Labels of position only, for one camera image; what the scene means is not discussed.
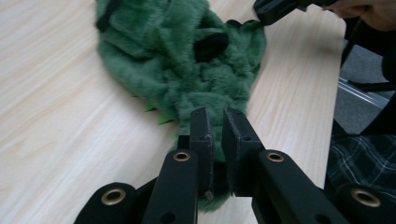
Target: hole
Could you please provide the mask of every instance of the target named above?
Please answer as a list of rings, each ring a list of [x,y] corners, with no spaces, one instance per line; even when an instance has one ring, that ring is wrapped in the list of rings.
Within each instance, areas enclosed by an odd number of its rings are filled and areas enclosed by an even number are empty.
[[[107,195],[107,199],[108,200],[116,200],[121,196],[121,193],[119,193],[118,191],[114,191],[111,192]]]
[[[122,202],[125,198],[126,192],[123,189],[110,189],[102,196],[102,203],[105,205],[114,205]]]
[[[174,160],[175,161],[187,161],[190,159],[190,157],[191,157],[191,155],[189,153],[178,152],[178,153],[175,153]]]
[[[330,219],[322,214],[316,215],[315,220],[320,224],[331,224]]]
[[[381,201],[372,193],[364,189],[352,189],[350,191],[352,198],[369,207],[378,207]]]
[[[270,161],[276,161],[276,162],[281,162],[285,160],[282,155],[275,153],[275,152],[270,152],[267,154],[267,159]]]
[[[161,223],[172,223],[176,220],[175,214],[173,213],[165,213],[161,216]]]

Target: black chair leg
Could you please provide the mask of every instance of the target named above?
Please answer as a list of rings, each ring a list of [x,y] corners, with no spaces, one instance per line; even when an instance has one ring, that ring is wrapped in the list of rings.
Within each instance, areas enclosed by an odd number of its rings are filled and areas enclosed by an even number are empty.
[[[396,94],[361,134],[396,134]]]

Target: green fur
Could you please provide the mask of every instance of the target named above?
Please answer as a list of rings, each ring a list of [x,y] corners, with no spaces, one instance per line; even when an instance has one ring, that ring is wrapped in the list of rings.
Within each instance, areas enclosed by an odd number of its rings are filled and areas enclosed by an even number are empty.
[[[108,2],[97,1],[98,18]],[[193,44],[218,33],[228,35],[227,49],[207,63],[196,62]],[[222,109],[246,112],[266,47],[260,23],[231,26],[209,10],[206,0],[124,0],[99,36],[98,51],[109,73],[168,119],[178,120],[178,134],[190,134],[191,111],[206,107],[216,161],[224,161]]]

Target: black object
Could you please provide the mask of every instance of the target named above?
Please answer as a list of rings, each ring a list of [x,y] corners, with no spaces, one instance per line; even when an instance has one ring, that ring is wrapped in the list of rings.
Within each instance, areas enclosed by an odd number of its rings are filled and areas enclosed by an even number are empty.
[[[343,65],[353,47],[358,45],[382,56],[382,75],[388,82],[359,83],[348,81],[361,91],[396,91],[396,31],[382,32],[370,27],[360,18],[344,19],[346,22],[345,39],[348,41],[343,50]]]
[[[157,179],[139,189],[122,183],[100,188],[75,223],[196,223],[197,197],[213,187],[214,148],[206,110],[193,111],[191,120],[191,136],[179,137]],[[252,197],[261,224],[396,223],[395,204],[372,189],[346,185],[325,195],[291,157],[266,150],[240,111],[224,109],[221,144],[230,189]]]
[[[279,21],[296,8],[305,8],[311,4],[324,7],[336,0],[256,0],[253,5],[257,17],[263,25]]]

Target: plaid fabric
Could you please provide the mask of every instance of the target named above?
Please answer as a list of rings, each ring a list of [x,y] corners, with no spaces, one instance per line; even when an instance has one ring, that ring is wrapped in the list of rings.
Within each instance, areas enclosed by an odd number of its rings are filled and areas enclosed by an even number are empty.
[[[396,203],[396,135],[334,136],[327,177],[336,188],[356,183]]]

